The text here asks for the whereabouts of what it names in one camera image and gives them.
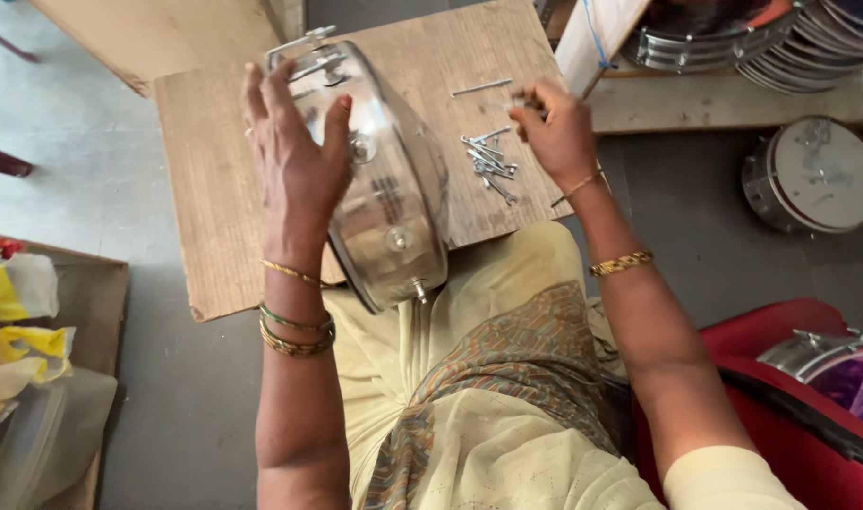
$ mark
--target red flower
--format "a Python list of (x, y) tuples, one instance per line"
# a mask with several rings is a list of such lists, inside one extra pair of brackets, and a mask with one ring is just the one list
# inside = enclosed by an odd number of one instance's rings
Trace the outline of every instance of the red flower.
[(25, 245), (12, 238), (0, 238), (0, 256), (8, 261), (13, 253), (25, 249)]

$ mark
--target woman's right arm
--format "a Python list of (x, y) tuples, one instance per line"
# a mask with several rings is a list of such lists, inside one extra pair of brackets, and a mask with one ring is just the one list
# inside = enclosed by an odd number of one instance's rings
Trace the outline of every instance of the woman's right arm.
[[(530, 108), (514, 108), (520, 136), (532, 146), (564, 193), (597, 169), (591, 114), (558, 85), (536, 82), (524, 89), (541, 102), (546, 121)], [(603, 179), (569, 199), (583, 225), (593, 264), (645, 249)], [(755, 446), (734, 412), (689, 316), (652, 264), (600, 277), (605, 312), (615, 341), (652, 430), (659, 475), (705, 446)]]

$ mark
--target bangle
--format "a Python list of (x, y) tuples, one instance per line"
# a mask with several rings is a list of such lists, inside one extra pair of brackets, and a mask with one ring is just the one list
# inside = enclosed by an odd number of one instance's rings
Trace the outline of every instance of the bangle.
[(271, 319), (272, 321), (276, 322), (277, 324), (283, 324), (284, 326), (289, 326), (290, 328), (293, 328), (294, 330), (297, 330), (297, 331), (320, 332), (320, 331), (329, 330), (331, 328), (331, 326), (333, 326), (333, 315), (331, 315), (330, 313), (327, 314), (327, 316), (328, 316), (327, 322), (324, 322), (324, 324), (312, 325), (312, 324), (302, 324), (301, 322), (293, 322), (289, 319), (284, 319), (283, 317), (280, 317), (279, 315), (277, 315), (277, 314), (273, 313), (272, 311), (270, 311), (269, 309), (267, 309), (267, 305), (265, 305), (264, 301), (262, 301), (261, 306), (259, 308), (262, 310), (262, 313), (264, 313), (265, 317), (267, 317), (268, 319)]
[(327, 331), (327, 338), (316, 344), (294, 344), (281, 339), (270, 330), (267, 329), (265, 318), (260, 318), (262, 339), (271, 349), (281, 354), (286, 354), (291, 357), (311, 357), (318, 356), (333, 347), (333, 342), (337, 339), (337, 332), (333, 324)]
[(306, 283), (311, 283), (312, 285), (317, 285), (318, 287), (333, 287), (330, 283), (325, 283), (317, 278), (312, 278), (311, 276), (302, 274), (293, 268), (288, 268), (286, 266), (282, 266), (276, 262), (268, 261), (267, 259), (261, 259), (262, 265), (271, 268), (276, 272), (281, 272), (285, 275), (292, 276), (293, 278), (298, 278), (301, 281)]
[(551, 204), (551, 209), (553, 209), (553, 208), (557, 207), (558, 205), (560, 205), (560, 203), (561, 203), (561, 202), (564, 202), (564, 201), (570, 200), (570, 197), (572, 197), (572, 196), (573, 196), (573, 194), (574, 194), (576, 191), (582, 190), (584, 187), (586, 187), (586, 186), (588, 186), (589, 184), (591, 184), (591, 183), (592, 183), (592, 181), (596, 179), (596, 177), (600, 177), (600, 176), (602, 176), (602, 175), (604, 175), (604, 174), (605, 174), (605, 171), (604, 171), (604, 170), (599, 170), (599, 171), (598, 171), (598, 173), (594, 173), (594, 174), (592, 174), (592, 175), (590, 175), (590, 176), (586, 177), (585, 179), (583, 179), (583, 181), (582, 181), (582, 182), (580, 182), (580, 183), (576, 184), (575, 186), (573, 186), (572, 188), (570, 188), (570, 191), (567, 191), (567, 192), (564, 194), (564, 196), (562, 196), (562, 197), (560, 197), (559, 199), (555, 200), (555, 201), (554, 201), (554, 203), (552, 203), (552, 204)]
[(648, 249), (645, 249), (643, 251), (636, 251), (631, 255), (624, 255), (619, 259), (602, 262), (596, 266), (592, 266), (591, 268), (589, 268), (589, 274), (591, 274), (592, 276), (606, 276), (611, 273), (623, 272), (628, 270), (629, 268), (641, 266), (642, 264), (647, 264), (651, 262), (654, 258), (654, 253), (652, 253)]

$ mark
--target woman's left arm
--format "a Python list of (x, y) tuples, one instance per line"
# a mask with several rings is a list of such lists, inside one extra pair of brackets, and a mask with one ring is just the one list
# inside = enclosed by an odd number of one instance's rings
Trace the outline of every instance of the woman's left arm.
[[(316, 145), (287, 86), (293, 64), (281, 64), (268, 77), (247, 64), (243, 105), (264, 183), (264, 257), (317, 280), (333, 209), (349, 185), (352, 99), (335, 100), (324, 146)], [(271, 269), (265, 273), (265, 307), (302, 324), (328, 319), (318, 285)], [(271, 319), (265, 324), (293, 344), (326, 338), (326, 332), (298, 331)], [(350, 457), (332, 350), (290, 357), (265, 344), (256, 455), (260, 509), (347, 507)]]

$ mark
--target woman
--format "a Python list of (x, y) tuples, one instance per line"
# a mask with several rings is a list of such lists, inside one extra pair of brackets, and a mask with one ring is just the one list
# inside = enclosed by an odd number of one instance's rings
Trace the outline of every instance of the woman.
[[(335, 100), (316, 145), (286, 85), (292, 65), (264, 77), (248, 64), (244, 86), (268, 266), (259, 507), (662, 508), (602, 420), (582, 261), (559, 224), (461, 250), (424, 306), (371, 316), (344, 290), (322, 294), (352, 98)], [(523, 93), (546, 121), (533, 109), (510, 116), (573, 206), (591, 260), (625, 261), (601, 266), (599, 287), (672, 507), (803, 508), (755, 452), (699, 334), (598, 178), (588, 109), (548, 82)]]

